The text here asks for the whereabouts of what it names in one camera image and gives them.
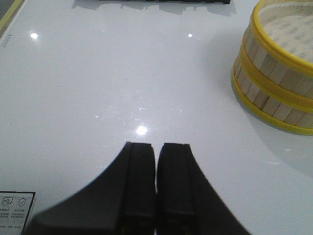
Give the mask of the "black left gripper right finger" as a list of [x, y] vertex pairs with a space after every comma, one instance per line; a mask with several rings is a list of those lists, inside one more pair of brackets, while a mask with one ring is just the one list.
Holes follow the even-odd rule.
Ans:
[[190, 145], [166, 143], [157, 164], [158, 235], [247, 235], [197, 164]]

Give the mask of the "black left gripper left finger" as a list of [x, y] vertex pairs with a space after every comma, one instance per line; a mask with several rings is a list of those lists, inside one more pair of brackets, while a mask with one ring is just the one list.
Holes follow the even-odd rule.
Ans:
[[89, 185], [38, 213], [25, 235], [152, 235], [155, 232], [154, 150], [127, 142]]

